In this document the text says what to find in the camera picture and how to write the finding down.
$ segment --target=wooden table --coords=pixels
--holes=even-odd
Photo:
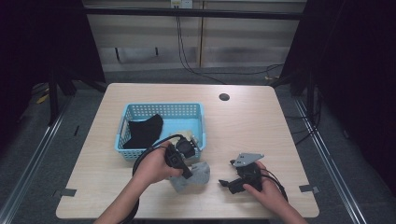
[[[230,100],[221,101],[227,93]],[[133,162],[114,149],[120,116],[129,103],[200,102],[205,110],[206,147],[201,161],[210,165],[205,186],[177,193],[168,180],[151,185],[140,198],[136,218],[268,218],[272,213],[247,192],[231,194],[219,179],[238,176],[230,165],[240,152],[262,153],[261,161],[285,187],[291,205],[303,217],[316,217],[318,206],[291,139],[274,90],[263,86],[111,84],[97,111],[67,189],[56,211],[59,218],[97,218],[131,178]]]

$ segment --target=black tape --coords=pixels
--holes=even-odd
[[[76,194],[76,189],[58,189],[53,192],[52,197],[62,198],[62,196],[74,197]]]

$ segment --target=gray plastic part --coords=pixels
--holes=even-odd
[[[234,167],[246,166],[263,157],[264,157],[263,154],[258,154],[258,153],[240,153],[238,158],[236,158],[235,162],[233,163],[233,166]]]

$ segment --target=gray floor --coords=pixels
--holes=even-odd
[[[272,70],[269,74],[246,75],[246,73],[263,70],[265,70],[265,65],[251,67],[248,64],[238,67],[195,68],[195,71],[212,73],[197,75],[185,69],[167,67],[166,69],[151,68],[138,71],[106,72],[106,79],[107,84],[112,82],[220,84],[219,81],[221,81],[234,85],[266,85],[272,81],[268,77],[276,77],[280,73],[281,67]],[[65,111],[63,122],[52,140],[44,160],[39,164],[38,172],[26,191],[12,223],[92,223],[92,220],[61,220],[57,218],[55,210],[59,198],[52,197],[56,189],[65,187],[103,98],[102,93],[92,90],[84,84],[76,84],[78,92]],[[306,136],[307,131],[305,131],[303,121],[295,118],[300,114],[294,97],[290,96],[289,86],[276,88],[276,95],[293,139],[297,142]],[[32,103],[19,124],[18,134],[7,146],[8,154],[0,159],[0,169],[2,170],[0,174],[1,206],[4,205],[34,154],[40,142],[40,136],[47,130],[49,101],[37,105],[35,103],[37,97],[39,94],[32,98]],[[344,137],[342,125],[338,123],[326,105],[322,107],[321,113],[318,129],[343,178],[359,203],[367,223],[396,223],[395,198],[391,196],[375,170],[362,158],[359,148],[352,140]],[[297,146],[297,150],[310,184],[320,189],[320,192],[315,195],[320,214],[318,217],[309,218],[308,222],[353,223],[312,140],[307,138]],[[222,222],[253,224],[262,223],[262,220],[223,220]],[[271,223],[278,222],[278,220],[271,220]],[[191,222],[188,220],[151,220],[148,223]]]

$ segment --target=blue plastic basket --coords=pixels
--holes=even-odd
[[[192,131],[197,141],[195,158],[201,157],[201,151],[206,145],[204,107],[200,103],[138,103],[125,106],[117,131],[115,149],[127,161],[136,160],[145,148],[128,149],[123,145],[131,139],[128,121],[144,121],[155,114],[163,118],[163,131],[160,140],[180,131]]]

